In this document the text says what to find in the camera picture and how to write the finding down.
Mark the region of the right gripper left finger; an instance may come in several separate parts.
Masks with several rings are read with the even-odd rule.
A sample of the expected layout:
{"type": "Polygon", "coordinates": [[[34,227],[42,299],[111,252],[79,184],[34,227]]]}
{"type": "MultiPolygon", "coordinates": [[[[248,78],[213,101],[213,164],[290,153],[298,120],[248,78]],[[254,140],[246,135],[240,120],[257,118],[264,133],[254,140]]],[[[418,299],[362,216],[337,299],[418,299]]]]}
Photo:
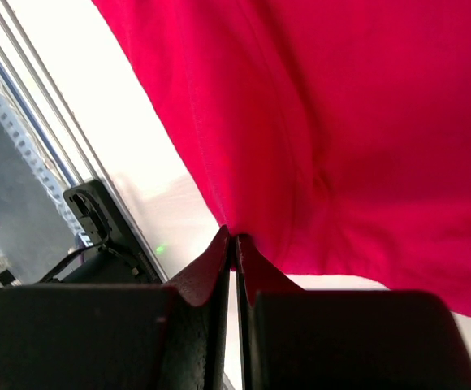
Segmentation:
{"type": "Polygon", "coordinates": [[[220,389],[231,237],[164,284],[0,291],[0,389],[220,389]]]}

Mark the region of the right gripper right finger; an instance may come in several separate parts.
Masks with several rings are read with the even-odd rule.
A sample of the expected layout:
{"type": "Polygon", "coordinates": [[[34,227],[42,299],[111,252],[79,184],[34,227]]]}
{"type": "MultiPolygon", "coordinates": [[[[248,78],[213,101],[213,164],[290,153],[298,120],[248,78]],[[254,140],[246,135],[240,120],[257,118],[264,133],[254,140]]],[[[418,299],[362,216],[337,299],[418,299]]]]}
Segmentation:
{"type": "Polygon", "coordinates": [[[234,239],[246,389],[471,389],[471,357],[435,295],[306,290],[234,239]]]}

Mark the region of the magenta t shirt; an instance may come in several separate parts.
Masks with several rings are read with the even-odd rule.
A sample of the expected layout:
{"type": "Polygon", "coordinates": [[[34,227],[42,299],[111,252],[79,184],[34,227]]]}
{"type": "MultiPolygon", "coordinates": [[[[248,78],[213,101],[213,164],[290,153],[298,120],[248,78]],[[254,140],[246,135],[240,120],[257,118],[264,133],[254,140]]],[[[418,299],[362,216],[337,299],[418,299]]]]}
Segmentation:
{"type": "Polygon", "coordinates": [[[98,1],[217,222],[471,317],[471,1],[98,1]]]}

